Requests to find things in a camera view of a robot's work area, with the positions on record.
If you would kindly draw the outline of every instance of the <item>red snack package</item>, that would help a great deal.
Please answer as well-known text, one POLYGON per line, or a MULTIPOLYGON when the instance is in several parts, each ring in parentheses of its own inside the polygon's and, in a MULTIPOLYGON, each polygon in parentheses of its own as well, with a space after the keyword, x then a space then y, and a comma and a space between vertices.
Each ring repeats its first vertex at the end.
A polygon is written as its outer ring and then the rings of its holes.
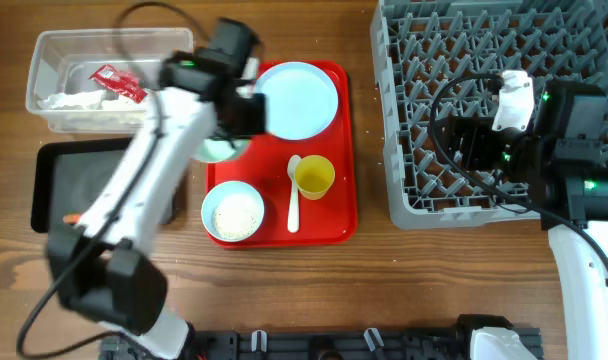
POLYGON ((117 70, 112 65, 104 65, 99 68, 89 79, 109 90, 126 96, 136 103, 141 103, 148 95, 139 85, 139 79, 130 72, 117 70))

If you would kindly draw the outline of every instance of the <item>wooden table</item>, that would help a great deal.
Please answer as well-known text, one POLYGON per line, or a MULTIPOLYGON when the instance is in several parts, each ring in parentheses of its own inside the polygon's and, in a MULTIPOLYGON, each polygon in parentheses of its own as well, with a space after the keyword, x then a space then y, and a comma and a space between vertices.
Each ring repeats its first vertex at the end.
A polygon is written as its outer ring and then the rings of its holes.
MULTIPOLYGON (((85 138, 51 133, 26 111, 35 40, 45 30, 110 27, 128 3, 9 1, 0 0, 0 359, 16 357, 17 331, 50 282, 46 236, 29 226, 37 151, 49 142, 85 138)), ((169 278, 168 301, 186 319, 198 330, 307 331, 447 326, 462 313, 488 313, 540 327, 546 358, 566 358, 557 267, 537 221, 406 232, 392 225, 369 40, 374 1, 182 3, 207 29, 216 16, 248 23, 267 44, 268 59, 327 59, 346 69, 360 214, 357 234, 341 246, 222 250, 207 239, 200 221, 204 168, 193 162, 188 206, 162 229, 154 253, 169 278)), ((165 11, 145 10, 131 24, 182 22, 165 11)), ((59 348, 98 330, 52 301, 28 348, 59 348)), ((69 358, 95 356, 90 346, 69 358)))

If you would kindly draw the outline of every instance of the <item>cup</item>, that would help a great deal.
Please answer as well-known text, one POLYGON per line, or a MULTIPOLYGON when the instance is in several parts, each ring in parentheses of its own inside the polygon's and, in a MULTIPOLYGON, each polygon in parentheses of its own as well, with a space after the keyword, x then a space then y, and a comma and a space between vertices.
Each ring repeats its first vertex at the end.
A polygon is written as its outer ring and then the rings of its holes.
POLYGON ((306 199, 321 199, 334 181, 335 168, 323 156, 307 156, 295 168, 295 183, 306 199))

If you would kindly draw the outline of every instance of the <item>white spoon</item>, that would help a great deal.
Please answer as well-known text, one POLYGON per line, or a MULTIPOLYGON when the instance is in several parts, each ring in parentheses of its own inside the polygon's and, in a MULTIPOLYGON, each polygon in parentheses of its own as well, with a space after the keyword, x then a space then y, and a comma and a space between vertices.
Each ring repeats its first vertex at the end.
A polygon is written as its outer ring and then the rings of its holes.
POLYGON ((296 233, 300 229, 300 209, 298 206, 299 191, 297 183, 295 183, 295 168, 302 158, 299 155, 293 155, 288 161, 286 172, 291 178, 291 202, 288 206, 288 231, 296 233))

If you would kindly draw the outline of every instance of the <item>clear plastic bin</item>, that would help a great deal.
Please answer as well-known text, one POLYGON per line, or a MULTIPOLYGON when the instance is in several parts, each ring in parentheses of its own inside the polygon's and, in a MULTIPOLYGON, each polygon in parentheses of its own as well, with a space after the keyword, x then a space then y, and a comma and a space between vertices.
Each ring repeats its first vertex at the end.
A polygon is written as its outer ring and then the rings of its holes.
MULTIPOLYGON (((127 70, 128 62, 113 49, 112 31, 46 31, 37 38, 28 75, 26 109, 45 118, 52 131, 131 133, 140 127, 144 110, 44 110, 37 103, 51 94, 105 89, 89 79, 102 65, 127 70)), ((187 28, 123 29, 122 33, 126 49, 151 79, 157 79, 160 60, 174 50, 193 48, 193 33, 187 28)))

